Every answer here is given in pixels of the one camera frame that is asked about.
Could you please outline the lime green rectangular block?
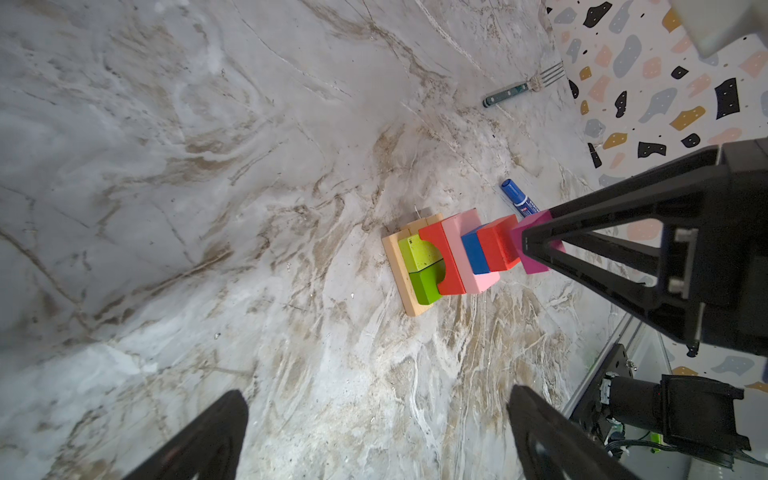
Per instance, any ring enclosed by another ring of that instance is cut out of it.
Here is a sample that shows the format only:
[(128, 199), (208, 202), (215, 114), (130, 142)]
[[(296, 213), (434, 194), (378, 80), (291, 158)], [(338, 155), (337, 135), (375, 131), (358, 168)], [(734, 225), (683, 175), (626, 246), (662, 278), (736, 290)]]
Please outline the lime green rectangular block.
[(418, 234), (399, 240), (398, 247), (409, 273), (420, 272), (443, 259), (440, 250)]

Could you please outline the blue cube block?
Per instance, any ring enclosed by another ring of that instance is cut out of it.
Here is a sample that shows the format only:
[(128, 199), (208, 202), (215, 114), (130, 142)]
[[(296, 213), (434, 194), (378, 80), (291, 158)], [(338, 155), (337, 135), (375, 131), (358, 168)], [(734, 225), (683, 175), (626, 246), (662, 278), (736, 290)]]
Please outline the blue cube block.
[(475, 275), (488, 274), (490, 272), (490, 267), (478, 236), (480, 229), (481, 226), (461, 237), (470, 267)]

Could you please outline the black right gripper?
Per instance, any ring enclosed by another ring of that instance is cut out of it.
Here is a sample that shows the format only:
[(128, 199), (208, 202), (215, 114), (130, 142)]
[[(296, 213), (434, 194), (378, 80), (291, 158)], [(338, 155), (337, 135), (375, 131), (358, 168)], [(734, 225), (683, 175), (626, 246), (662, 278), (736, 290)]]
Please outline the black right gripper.
[[(529, 237), (562, 241), (656, 279), (633, 281), (550, 250), (550, 269), (666, 336), (767, 353), (767, 141), (707, 147), (559, 205)], [(653, 218), (673, 222), (660, 247), (592, 232)]]

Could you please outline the pink rectangular block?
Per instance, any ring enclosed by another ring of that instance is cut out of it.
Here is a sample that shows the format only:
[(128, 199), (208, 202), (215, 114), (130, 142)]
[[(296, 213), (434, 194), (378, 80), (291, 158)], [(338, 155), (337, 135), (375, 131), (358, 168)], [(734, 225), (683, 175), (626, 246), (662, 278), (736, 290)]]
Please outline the pink rectangular block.
[(489, 270), (477, 237), (483, 226), (476, 209), (455, 214), (442, 221), (459, 275), (468, 294), (480, 294), (500, 280), (500, 274)]

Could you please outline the small red cube block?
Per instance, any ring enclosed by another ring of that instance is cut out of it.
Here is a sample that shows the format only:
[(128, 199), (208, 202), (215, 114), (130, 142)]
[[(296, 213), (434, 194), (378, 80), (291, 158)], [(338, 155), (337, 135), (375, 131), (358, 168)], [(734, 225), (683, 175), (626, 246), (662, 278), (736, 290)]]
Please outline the small red cube block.
[(491, 272), (505, 272), (520, 263), (511, 234), (517, 225), (517, 216), (509, 215), (490, 222), (477, 231), (480, 246)]

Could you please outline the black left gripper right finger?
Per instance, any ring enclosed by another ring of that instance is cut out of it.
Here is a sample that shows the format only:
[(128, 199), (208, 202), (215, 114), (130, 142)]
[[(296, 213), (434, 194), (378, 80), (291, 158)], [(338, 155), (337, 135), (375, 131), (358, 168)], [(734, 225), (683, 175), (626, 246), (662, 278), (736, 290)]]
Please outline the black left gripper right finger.
[(524, 385), (507, 403), (524, 477), (527, 479), (634, 479), (558, 410)]

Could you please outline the dark green rectangular block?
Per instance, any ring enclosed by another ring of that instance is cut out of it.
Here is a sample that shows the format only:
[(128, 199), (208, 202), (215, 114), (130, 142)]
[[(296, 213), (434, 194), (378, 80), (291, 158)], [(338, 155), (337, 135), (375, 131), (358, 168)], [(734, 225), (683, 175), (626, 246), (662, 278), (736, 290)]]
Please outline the dark green rectangular block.
[(442, 298), (439, 284), (445, 278), (445, 262), (438, 262), (409, 274), (409, 279), (419, 305), (432, 305)]

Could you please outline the red arch block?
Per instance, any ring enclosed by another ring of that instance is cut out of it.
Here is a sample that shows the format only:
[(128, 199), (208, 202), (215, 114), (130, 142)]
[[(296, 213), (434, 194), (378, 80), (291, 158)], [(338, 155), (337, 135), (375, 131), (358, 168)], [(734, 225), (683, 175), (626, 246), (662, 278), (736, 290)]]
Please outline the red arch block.
[(420, 229), (419, 237), (421, 240), (431, 243), (442, 255), (445, 273), (437, 286), (440, 294), (443, 296), (466, 294), (467, 290), (462, 281), (447, 233), (443, 227), (443, 221), (431, 223)]

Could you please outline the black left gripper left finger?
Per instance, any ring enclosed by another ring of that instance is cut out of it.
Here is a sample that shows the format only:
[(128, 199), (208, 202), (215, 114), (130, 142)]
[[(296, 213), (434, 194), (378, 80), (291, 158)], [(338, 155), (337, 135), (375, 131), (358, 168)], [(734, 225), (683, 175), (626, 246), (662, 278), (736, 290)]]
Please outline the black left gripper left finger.
[(247, 425), (248, 405), (230, 390), (126, 477), (234, 479)]

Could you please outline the magenta cube block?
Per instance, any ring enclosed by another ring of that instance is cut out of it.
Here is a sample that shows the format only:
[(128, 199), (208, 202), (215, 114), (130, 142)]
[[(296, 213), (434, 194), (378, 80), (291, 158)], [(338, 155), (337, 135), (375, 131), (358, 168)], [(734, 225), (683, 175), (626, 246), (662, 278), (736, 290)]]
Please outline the magenta cube block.
[(550, 229), (544, 229), (544, 225), (552, 220), (551, 211), (542, 210), (518, 222), (511, 230), (513, 246), (528, 275), (549, 270), (549, 266), (543, 259), (551, 257), (550, 250), (567, 252), (564, 242), (561, 239), (554, 239)]

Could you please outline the natural wood block marked 58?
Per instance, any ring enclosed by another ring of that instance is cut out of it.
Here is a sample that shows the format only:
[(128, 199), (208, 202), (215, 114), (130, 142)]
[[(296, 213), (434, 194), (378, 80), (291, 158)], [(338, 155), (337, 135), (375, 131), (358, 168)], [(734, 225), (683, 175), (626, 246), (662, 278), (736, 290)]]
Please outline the natural wood block marked 58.
[(437, 213), (434, 215), (431, 215), (427, 218), (422, 218), (418, 221), (419, 229), (424, 228), (426, 226), (436, 224), (441, 222), (444, 219), (444, 216), (441, 213)]

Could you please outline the natural wood block marked 31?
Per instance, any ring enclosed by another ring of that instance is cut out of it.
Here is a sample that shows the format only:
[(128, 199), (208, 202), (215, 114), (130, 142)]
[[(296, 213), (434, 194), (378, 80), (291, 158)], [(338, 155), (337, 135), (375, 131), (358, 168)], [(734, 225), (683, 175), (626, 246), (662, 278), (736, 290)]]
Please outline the natural wood block marked 31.
[(397, 233), (384, 237), (382, 239), (382, 244), (392, 269), (405, 314), (409, 317), (417, 317), (431, 309), (432, 306), (418, 303), (410, 281), (409, 272), (399, 248), (398, 242), (409, 236), (410, 231), (408, 229), (403, 229)]

